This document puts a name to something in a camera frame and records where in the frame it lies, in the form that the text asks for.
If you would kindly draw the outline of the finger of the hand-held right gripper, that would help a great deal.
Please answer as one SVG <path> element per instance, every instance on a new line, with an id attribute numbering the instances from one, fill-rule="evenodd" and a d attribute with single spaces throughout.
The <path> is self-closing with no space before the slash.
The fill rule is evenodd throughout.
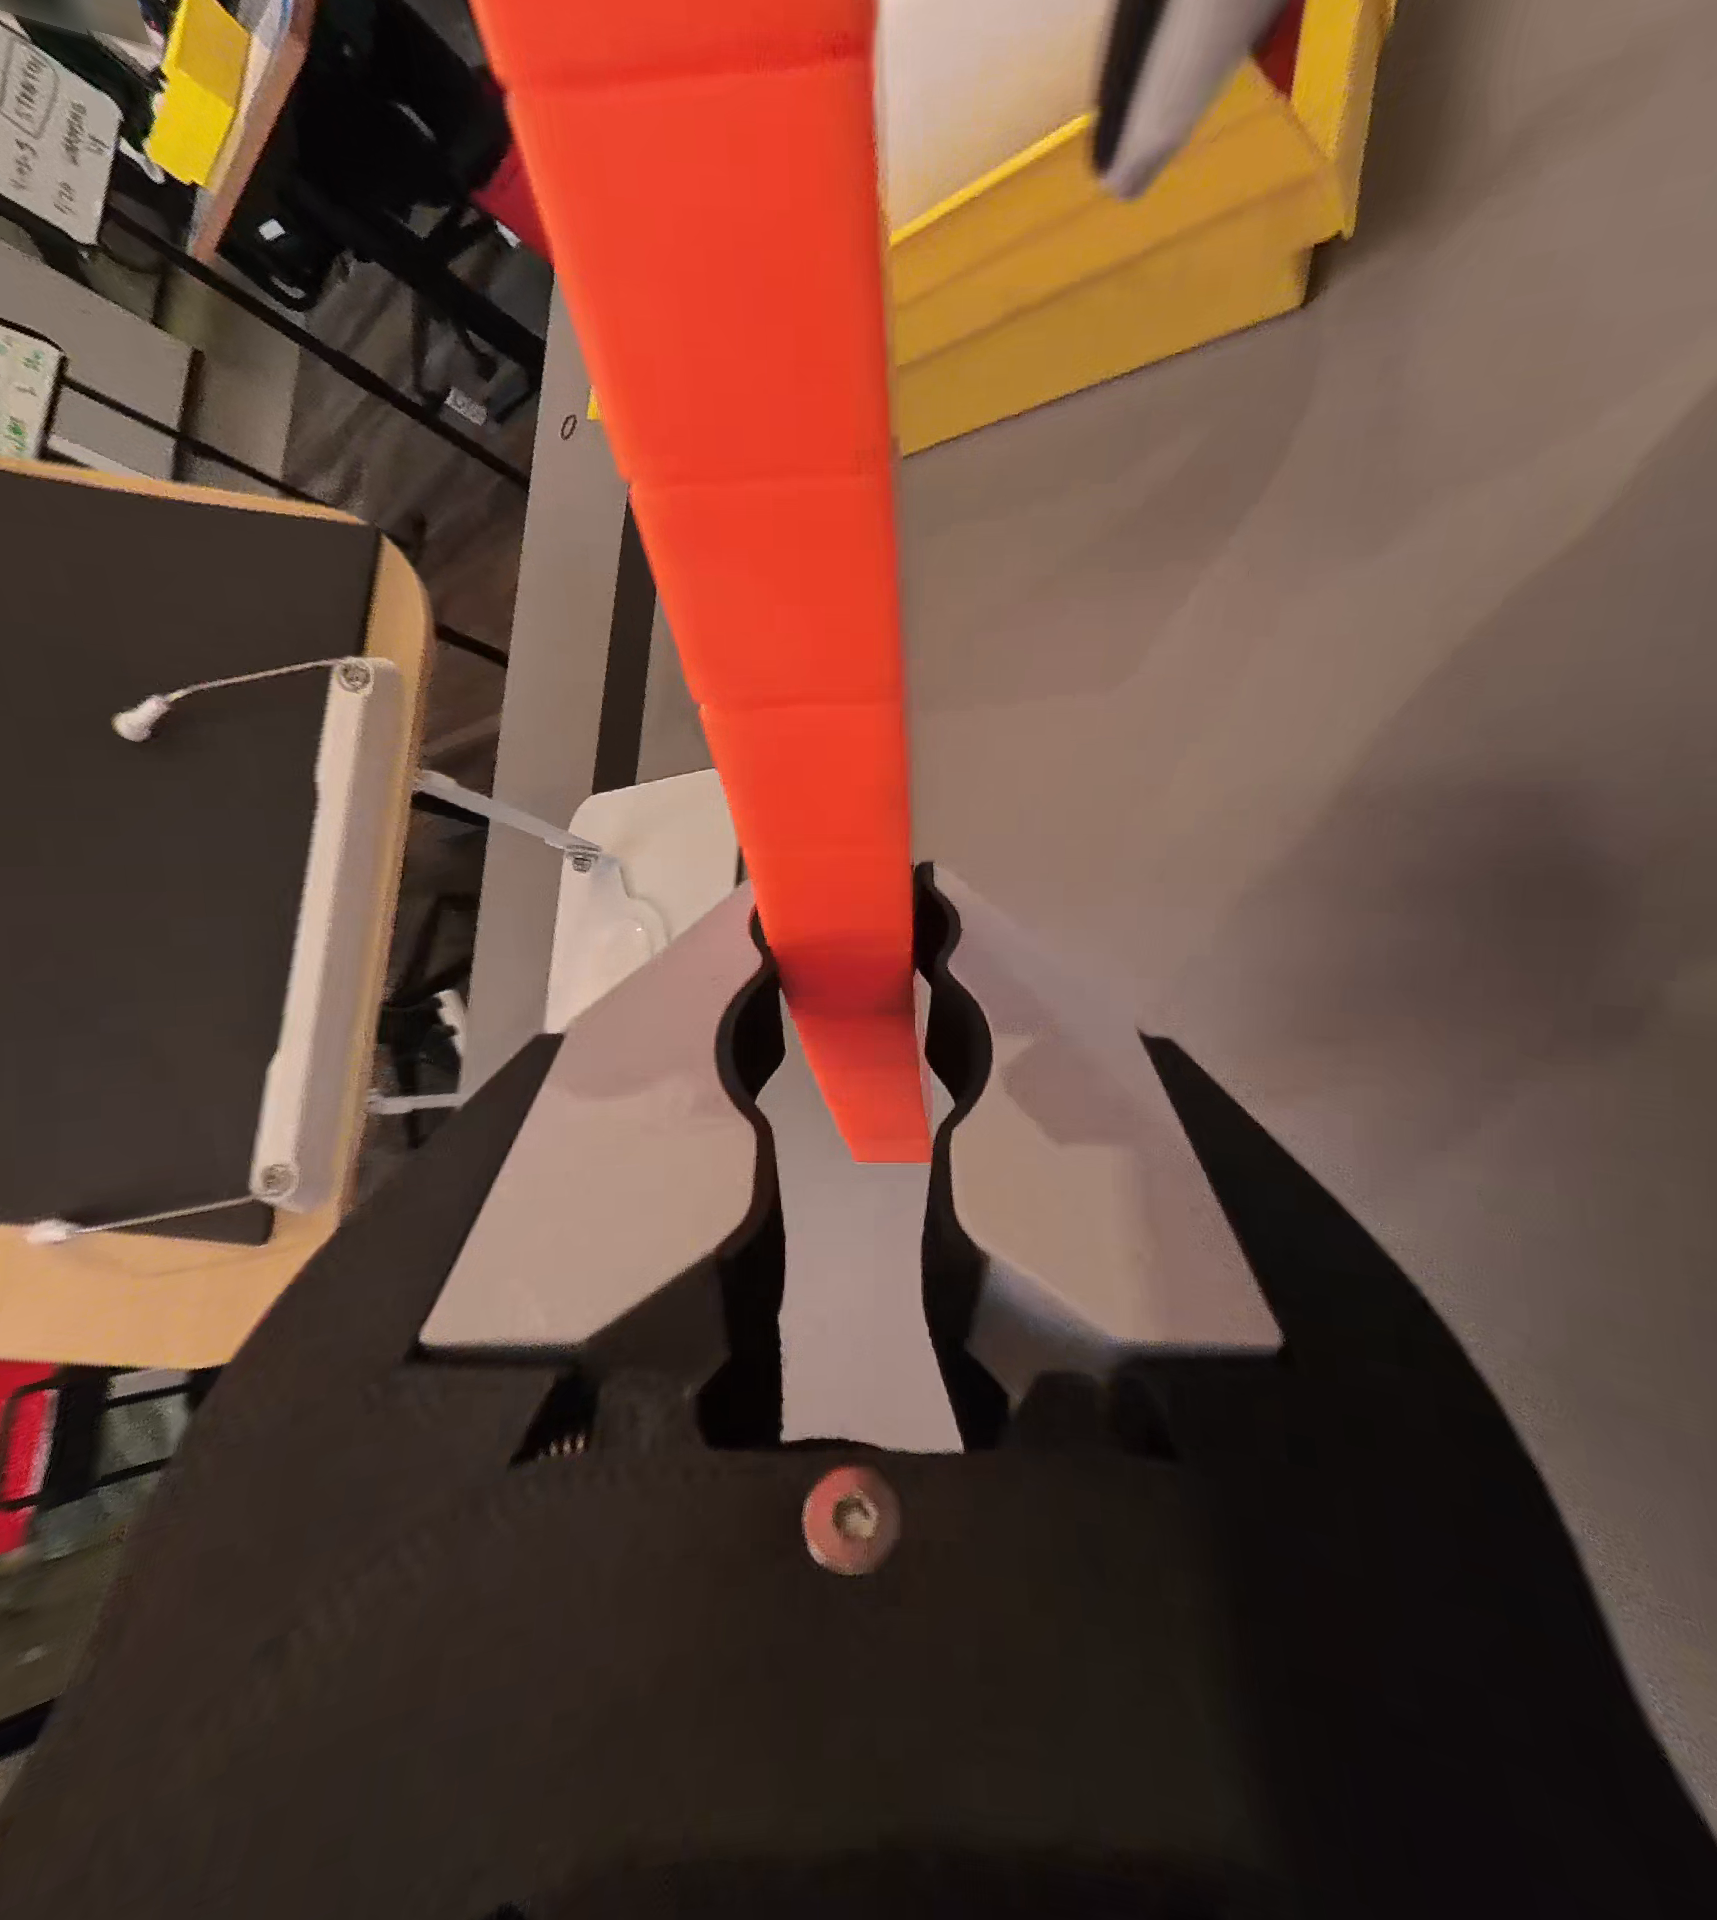
<path id="1" fill-rule="evenodd" d="M 1139 200 L 1148 191 L 1286 7 L 1286 1 L 1110 5 L 1091 163 L 1115 200 Z"/>

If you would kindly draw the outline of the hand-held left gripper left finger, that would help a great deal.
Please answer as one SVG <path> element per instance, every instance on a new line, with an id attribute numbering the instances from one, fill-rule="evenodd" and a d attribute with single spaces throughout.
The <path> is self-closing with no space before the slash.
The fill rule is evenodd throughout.
<path id="1" fill-rule="evenodd" d="M 782 1052 L 743 883 L 558 1035 L 423 1355 L 706 1384 L 775 1334 L 782 1229 L 759 1098 Z"/>

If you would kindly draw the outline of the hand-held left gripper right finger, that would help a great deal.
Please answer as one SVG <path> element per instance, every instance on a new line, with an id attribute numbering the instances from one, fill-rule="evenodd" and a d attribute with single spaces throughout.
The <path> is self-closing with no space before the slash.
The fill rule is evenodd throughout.
<path id="1" fill-rule="evenodd" d="M 916 875 L 948 1096 L 921 1248 L 936 1355 L 993 1384 L 1269 1360 L 1285 1336 L 1130 1005 L 946 867 Z"/>

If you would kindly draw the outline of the white roll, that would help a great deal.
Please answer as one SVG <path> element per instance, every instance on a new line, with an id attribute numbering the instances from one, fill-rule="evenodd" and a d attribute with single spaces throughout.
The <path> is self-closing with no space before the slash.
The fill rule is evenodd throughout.
<path id="1" fill-rule="evenodd" d="M 872 115 L 901 230 L 1092 107 L 1110 1 L 881 1 Z"/>

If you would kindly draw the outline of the yellow plastic bin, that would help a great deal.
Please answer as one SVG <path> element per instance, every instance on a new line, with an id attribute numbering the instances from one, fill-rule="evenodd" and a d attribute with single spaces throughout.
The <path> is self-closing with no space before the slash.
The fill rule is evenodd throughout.
<path id="1" fill-rule="evenodd" d="M 1095 104 L 901 230 L 879 176 L 901 450 L 1298 308 L 1314 255 L 1354 230 L 1396 9 L 1289 4 L 1139 200 L 1095 178 Z"/>

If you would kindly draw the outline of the white board stand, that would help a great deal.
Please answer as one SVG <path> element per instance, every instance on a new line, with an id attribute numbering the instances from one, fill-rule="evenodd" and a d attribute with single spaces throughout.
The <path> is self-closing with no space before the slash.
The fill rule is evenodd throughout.
<path id="1" fill-rule="evenodd" d="M 248 1173 L 249 1196 L 286 1214 L 321 1209 L 342 1186 L 349 1087 L 375 1023 L 363 1010 L 365 957 L 390 923 L 380 892 L 397 866 L 387 827 L 405 796 L 402 725 L 390 662 L 328 662 L 292 966 Z M 596 793 L 571 827 L 495 798 L 460 808 L 566 860 L 543 1015 L 552 1032 L 734 887 L 739 842 L 715 770 Z"/>

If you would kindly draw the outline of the wooden board with black mat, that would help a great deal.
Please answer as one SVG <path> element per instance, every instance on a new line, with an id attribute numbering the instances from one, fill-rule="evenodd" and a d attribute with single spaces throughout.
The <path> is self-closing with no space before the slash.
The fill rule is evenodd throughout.
<path id="1" fill-rule="evenodd" d="M 430 678 L 349 513 L 0 457 L 0 1360 L 219 1366 L 349 1207 Z M 332 1203 L 248 1192 L 329 659 L 400 673 Z"/>

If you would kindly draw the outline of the small yellow bin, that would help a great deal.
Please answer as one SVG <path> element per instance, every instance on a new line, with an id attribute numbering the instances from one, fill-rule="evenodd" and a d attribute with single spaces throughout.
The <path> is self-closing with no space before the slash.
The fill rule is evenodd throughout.
<path id="1" fill-rule="evenodd" d="M 242 109 L 252 31 L 232 1 L 165 4 L 143 158 L 167 180 L 209 187 Z"/>

